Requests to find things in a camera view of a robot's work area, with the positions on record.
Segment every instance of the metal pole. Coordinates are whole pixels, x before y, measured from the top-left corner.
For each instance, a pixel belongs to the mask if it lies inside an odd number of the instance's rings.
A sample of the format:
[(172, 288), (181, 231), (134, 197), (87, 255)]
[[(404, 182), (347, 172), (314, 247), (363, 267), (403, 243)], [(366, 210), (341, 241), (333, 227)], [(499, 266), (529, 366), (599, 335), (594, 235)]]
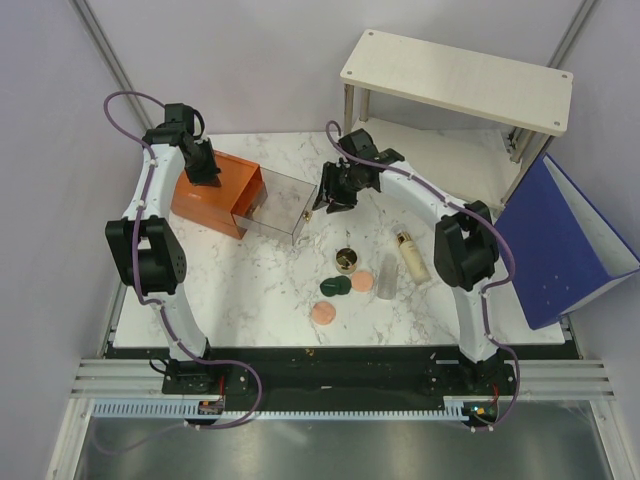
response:
[(362, 123), (369, 120), (369, 100), (371, 99), (371, 90), (364, 88), (362, 97), (360, 98), (360, 121)]
[[(600, 4), (600, 0), (582, 0), (582, 3), (573, 15), (569, 26), (564, 32), (560, 43), (556, 47), (555, 52), (549, 59), (547, 67), (560, 68), (566, 61), (571, 49), (575, 46), (578, 36), (584, 30), (587, 20), (591, 18), (596, 10), (596, 7)], [(512, 138), (516, 144), (520, 143), (524, 129), (515, 128), (512, 133)]]
[[(107, 65), (107, 68), (111, 72), (113, 79), (118, 84), (120, 90), (135, 90), (133, 84), (129, 80), (122, 64), (118, 60), (118, 57), (113, 50), (113, 47), (107, 40), (98, 18), (86, 0), (69, 0), (71, 6), (75, 10), (76, 14), (80, 18), (80, 21), (84, 24), (84, 27), (93, 40), (94, 45), (98, 49), (98, 53), (102, 57), (102, 60)], [(140, 99), (131, 95), (125, 96), (126, 101), (129, 103), (129, 107), (132, 110), (136, 120), (140, 124), (143, 130), (147, 130), (153, 127), (153, 123), (149, 118), (149, 115), (145, 111)]]
[(355, 88), (353, 85), (344, 86), (344, 122), (342, 124), (342, 130), (344, 134), (351, 133), (353, 128), (353, 93)]
[[(600, 360), (521, 360), (519, 401), (614, 400)], [(163, 377), (148, 360), (86, 359), (80, 361), (71, 398), (171, 399), (162, 393)], [(217, 399), (217, 394), (188, 395), (189, 399)], [(479, 401), (481, 395), (457, 395), (455, 400)]]
[(124, 304), (124, 297), (127, 293), (127, 287), (122, 283), (117, 274), (113, 276), (112, 283), (113, 287), (110, 290), (111, 297), (109, 299), (109, 306), (107, 307), (107, 314), (102, 323), (102, 325), (104, 325), (104, 337), (96, 355), (98, 358), (101, 358), (105, 354), (109, 347), (109, 342), (112, 342), (115, 337), (118, 322), (120, 321), (120, 312), (122, 312), (122, 305)]
[(520, 166), (520, 172), (518, 172), (515, 180), (507, 190), (507, 193), (505, 193), (504, 197), (502, 197), (502, 199), (500, 200), (503, 205), (507, 204), (507, 202), (511, 198), (511, 195), (513, 195), (513, 192), (516, 191), (516, 188), (518, 188), (518, 185), (520, 185), (520, 182), (531, 168), (531, 165), (533, 165), (533, 162), (536, 160), (536, 158), (543, 155), (547, 151), (554, 138), (555, 137), (552, 137), (551, 135), (543, 135), (540, 138), (540, 141), (536, 145), (536, 148), (534, 148), (534, 150), (526, 158), (526, 160), (522, 162), (522, 165)]
[(527, 132), (527, 134), (524, 136), (524, 138), (520, 139), (516, 147), (516, 151), (511, 154), (511, 161), (513, 163), (520, 163), (524, 151), (527, 149), (527, 147), (531, 143), (531, 140), (536, 134), (536, 132), (534, 132), (533, 130), (523, 130), (523, 132), (525, 131)]
[(606, 401), (590, 402), (605, 456), (614, 479), (638, 478), (634, 473), (634, 457), (629, 455), (625, 438), (618, 427), (618, 423), (622, 420), (616, 413), (619, 407), (618, 402), (612, 403), (609, 404)]

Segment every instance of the white marble tabletop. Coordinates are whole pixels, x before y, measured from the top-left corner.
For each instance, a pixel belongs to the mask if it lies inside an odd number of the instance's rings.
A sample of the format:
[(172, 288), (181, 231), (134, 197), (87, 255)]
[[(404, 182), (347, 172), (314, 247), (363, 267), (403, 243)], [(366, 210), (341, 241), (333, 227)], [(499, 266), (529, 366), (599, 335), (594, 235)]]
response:
[[(477, 130), (443, 134), (504, 148), (497, 132)], [(212, 136), (217, 150), (255, 161), (265, 168), (317, 184), (322, 164), (335, 160), (324, 133)], [(457, 343), (458, 319), (451, 289), (433, 266), (434, 235), (396, 200), (362, 191), (358, 206), (344, 213), (314, 212), (295, 246), (248, 232), (242, 241), (171, 215), (169, 223), (188, 262), (187, 297), (196, 322), (212, 346), (375, 346), (451, 345)], [(391, 227), (411, 225), (432, 280), (416, 287), (395, 246)], [(349, 246), (360, 256), (360, 268), (377, 274), (381, 259), (399, 259), (395, 300), (375, 292), (352, 291), (328, 299), (337, 316), (328, 326), (310, 319), (312, 306), (326, 300), (318, 288), (336, 276), (333, 258)], [(496, 278), (505, 274), (497, 265)], [(498, 339), (511, 344), (559, 344), (559, 325), (529, 329), (511, 285), (490, 296), (491, 325)], [(161, 347), (166, 340), (149, 307), (131, 289), (116, 332), (116, 347)]]

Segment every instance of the blue folder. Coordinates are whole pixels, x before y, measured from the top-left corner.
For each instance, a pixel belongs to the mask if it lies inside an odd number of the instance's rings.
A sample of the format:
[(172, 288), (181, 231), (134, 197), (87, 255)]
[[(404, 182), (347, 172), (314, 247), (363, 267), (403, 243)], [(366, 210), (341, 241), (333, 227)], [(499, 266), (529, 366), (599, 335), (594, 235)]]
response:
[(640, 267), (638, 256), (549, 155), (534, 162), (496, 228), (515, 256), (514, 287), (534, 330)]

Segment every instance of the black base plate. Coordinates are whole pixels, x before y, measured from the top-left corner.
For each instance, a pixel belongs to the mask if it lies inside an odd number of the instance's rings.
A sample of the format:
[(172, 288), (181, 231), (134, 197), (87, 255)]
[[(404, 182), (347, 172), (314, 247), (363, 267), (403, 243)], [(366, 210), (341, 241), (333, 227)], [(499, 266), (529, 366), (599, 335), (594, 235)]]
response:
[[(494, 384), (501, 395), (513, 393), (514, 373), (504, 364), (504, 352), (481, 381), (458, 356), (455, 347), (230, 348), (207, 354), (256, 369), (264, 388), (260, 411), (437, 410), (445, 396), (490, 398)], [(219, 394), (224, 378), (227, 410), (245, 411), (255, 402), (257, 383), (243, 368), (193, 362), (182, 367), (182, 376), (165, 378), (163, 393)]]

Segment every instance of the purple cable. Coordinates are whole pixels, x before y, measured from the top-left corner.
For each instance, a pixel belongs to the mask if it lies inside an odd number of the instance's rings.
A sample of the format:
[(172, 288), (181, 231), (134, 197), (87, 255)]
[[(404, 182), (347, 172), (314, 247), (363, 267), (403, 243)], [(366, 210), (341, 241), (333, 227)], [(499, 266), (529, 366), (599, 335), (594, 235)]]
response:
[[(475, 212), (472, 212), (471, 210), (467, 210), (464, 207), (460, 207), (459, 205), (456, 205), (455, 203), (452, 202), (447, 202), (447, 197), (444, 196), (442, 193), (440, 193), (437, 189), (435, 189), (432, 185), (430, 185), (427, 181), (425, 181), (424, 179), (422, 179), (419, 176), (414, 176), (411, 173), (407, 172), (406, 170), (402, 170), (401, 168), (397, 168), (391, 165), (382, 165), (380, 163), (376, 163), (376, 162), (372, 162), (370, 160), (364, 160), (362, 158), (358, 158), (355, 157), (349, 153), (347, 153), (346, 151), (344, 151), (344, 149), (340, 146), (340, 144), (337, 142), (337, 140), (335, 140), (333, 138), (333, 136), (331, 135), (331, 127), (334, 126), (337, 130), (338, 130), (338, 136), (342, 135), (342, 129), (340, 128), (340, 125), (338, 124), (338, 122), (336, 122), (335, 120), (330, 120), (327, 122), (327, 125), (325, 126), (325, 133), (327, 134), (327, 138), (329, 139), (329, 142), (331, 143), (331, 145), (333, 146), (333, 148), (336, 149), (336, 151), (338, 153), (340, 153), (340, 155), (344, 156), (345, 158), (349, 159), (349, 160), (353, 160), (356, 163), (360, 163), (362, 165), (368, 165), (370, 167), (375, 167), (378, 169), (382, 169), (382, 170), (389, 170), (391, 172), (397, 173), (399, 175), (402, 175), (404, 177), (407, 177), (410, 180), (413, 180), (415, 182), (417, 182), (420, 186), (424, 187), (429, 193), (431, 193), (432, 195), (434, 195), (438, 200), (440, 200), (442, 203), (444, 203), (446, 206), (451, 207), (453, 210), (460, 212), (464, 215), (468, 215), (471, 218), (477, 220), (478, 222), (480, 222), (482, 224), (482, 226), (484, 226), (487, 230), (489, 230), (489, 232), (491, 232), (491, 234), (496, 238), (496, 240), (498, 241), (498, 243), (500, 243), (500, 246), (502, 246), (502, 249), (508, 259), (507, 262), (507, 276), (502, 279), (502, 280), (497, 280), (495, 282), (489, 283), (487, 285), (485, 285), (482, 290), (481, 290), (481, 303), (482, 303), (482, 321), (484, 324), (484, 330), (485, 330), (485, 334), (487, 335), (487, 337), (489, 338), (489, 341), (495, 345), (498, 348), (503, 349), (504, 351), (506, 351), (507, 353), (509, 353), (509, 355), (511, 355), (511, 357), (513, 357), (513, 361), (515, 364), (515, 373), (516, 373), (516, 388), (515, 388), (515, 392), (513, 394), (513, 397), (511, 398), (511, 402), (509, 403), (509, 406), (507, 407), (507, 409), (505, 410), (505, 412), (502, 414), (502, 416), (500, 418), (498, 418), (496, 420), (496, 422), (491, 426), (497, 426), (500, 423), (502, 423), (502, 421), (504, 419), (507, 418), (507, 416), (509, 416), (509, 414), (511, 413), (511, 410), (513, 409), (513, 406), (516, 403), (516, 399), (518, 398), (518, 395), (520, 393), (520, 362), (518, 361), (518, 356), (516, 355), (516, 352), (513, 350), (513, 348), (511, 348), (509, 345), (506, 345), (504, 343), (501, 343), (499, 341), (497, 341), (495, 338), (493, 338), (493, 335), (491, 335), (491, 329), (489, 326), (489, 308), (487, 305), (487, 299), (486, 296), (484, 295), (488, 290), (490, 290), (491, 288), (495, 288), (498, 287), (500, 285), (505, 285), (507, 283), (509, 283), (510, 281), (513, 280), (513, 277), (516, 274), (516, 260), (513, 256), (513, 252), (511, 251), (511, 248), (509, 248), (509, 245), (507, 244), (507, 241), (504, 239), (504, 237), (500, 234), (500, 232), (498, 232), (498, 230), (496, 229), (496, 227), (494, 227), (491, 222), (487, 221), (485, 218), (483, 218), (482, 216), (478, 215)], [(476, 427), (476, 431), (487, 431), (489, 430), (489, 427)]]
[[(152, 102), (156, 103), (157, 105), (159, 105), (159, 106), (161, 106), (163, 108), (164, 108), (164, 104), (162, 102), (160, 102), (159, 100), (153, 98), (152, 96), (147, 95), (146, 93), (135, 92), (135, 91), (114, 92), (111, 95), (109, 95), (107, 98), (105, 98), (104, 104), (103, 104), (104, 114), (107, 117), (107, 120), (109, 121), (109, 123), (111, 123), (111, 125), (116, 130), (118, 130), (120, 133), (122, 133), (124, 136), (126, 136), (127, 138), (130, 138), (131, 140), (133, 140), (136, 143), (139, 143), (143, 148), (145, 148), (149, 152), (149, 155), (151, 156), (151, 159), (155, 160), (156, 159), (156, 154), (153, 151), (153, 148), (151, 147), (151, 145), (146, 143), (144, 140), (136, 137), (132, 133), (127, 132), (124, 128), (122, 128), (120, 125), (118, 125), (116, 123), (116, 121), (113, 119), (113, 117), (111, 116), (111, 113), (109, 112), (109, 103), (111, 102), (112, 99), (114, 99), (115, 97), (119, 97), (121, 95), (134, 95), (134, 96), (137, 96), (137, 97), (146, 98), (146, 99), (151, 100)], [(251, 415), (253, 415), (256, 412), (256, 410), (258, 409), (258, 407), (260, 406), (260, 403), (262, 401), (262, 381), (260, 380), (260, 376), (258, 375), (258, 372), (256, 372), (255, 369), (253, 369), (253, 367), (251, 367), (250, 365), (248, 365), (248, 364), (246, 364), (244, 362), (240, 362), (238, 360), (204, 360), (202, 358), (199, 358), (197, 355), (195, 355), (194, 353), (189, 351), (189, 349), (182, 343), (182, 341), (175, 334), (175, 331), (171, 327), (171, 323), (169, 322), (169, 319), (167, 317), (167, 313), (165, 311), (165, 308), (164, 308), (162, 302), (160, 300), (157, 300), (157, 299), (144, 300), (144, 297), (142, 295), (142, 285), (141, 285), (141, 282), (140, 282), (140, 266), (139, 266), (139, 256), (138, 256), (138, 236), (139, 236), (139, 233), (140, 233), (140, 223), (142, 221), (142, 212), (144, 211), (144, 203), (147, 200), (147, 195), (149, 193), (149, 188), (151, 187), (151, 180), (153, 179), (153, 172), (155, 170), (155, 167), (156, 167), (156, 165), (154, 165), (153, 162), (149, 165), (149, 171), (147, 173), (147, 177), (145, 179), (144, 186), (142, 187), (142, 192), (140, 194), (140, 201), (142, 202), (142, 204), (139, 205), (138, 208), (137, 208), (136, 218), (135, 218), (134, 223), (133, 223), (133, 236), (132, 236), (132, 242), (131, 242), (131, 259), (132, 259), (132, 264), (133, 264), (134, 290), (135, 290), (136, 295), (138, 297), (138, 301), (142, 305), (151, 305), (151, 304), (160, 305), (160, 317), (162, 318), (162, 323), (164, 324), (165, 329), (169, 333), (169, 336), (171, 337), (173, 342), (175, 342), (175, 344), (178, 346), (178, 348), (180, 348), (180, 350), (182, 350), (184, 352), (184, 354), (187, 355), (194, 362), (199, 363), (201, 365), (208, 365), (208, 366), (235, 365), (235, 366), (239, 366), (239, 367), (242, 367), (242, 368), (246, 369), (249, 373), (251, 373), (251, 375), (253, 375), (253, 377), (256, 379), (256, 382), (258, 384), (258, 397), (257, 397), (255, 403), (253, 404), (253, 406), (251, 407), (251, 409), (249, 409), (249, 411), (245, 415), (243, 415), (242, 417), (240, 417), (240, 418), (238, 418), (236, 420), (233, 420), (233, 421), (231, 421), (229, 423), (223, 423), (223, 424), (220, 424), (220, 425), (210, 425), (210, 426), (202, 425), (202, 426), (195, 427), (195, 428), (206, 429), (206, 430), (222, 430), (222, 429), (237, 427), (237, 426), (243, 425), (243, 424), (245, 424), (245, 423), (247, 423), (249, 421)], [(105, 449), (104, 447), (100, 446), (98, 444), (98, 442), (96, 441), (96, 438), (95, 438), (95, 435), (93, 434), (93, 432), (92, 432), (92, 441), (93, 441), (93, 444), (95, 445), (96, 449), (99, 452), (101, 452), (101, 453), (103, 453), (105, 455), (119, 455), (119, 454), (122, 454), (122, 453), (129, 452), (129, 451), (135, 449), (136, 447), (139, 447), (140, 445), (148, 442), (149, 440), (157, 438), (158, 436), (163, 435), (164, 433), (170, 432), (170, 431), (174, 430), (175, 428), (180, 427), (182, 425), (183, 424), (171, 425), (170, 427), (161, 429), (158, 432), (148, 436), (147, 438), (144, 438), (144, 439), (134, 443), (133, 445), (130, 445), (128, 447), (125, 447), (125, 448), (122, 448), (122, 449), (119, 449), (119, 450), (108, 450), (108, 449)]]

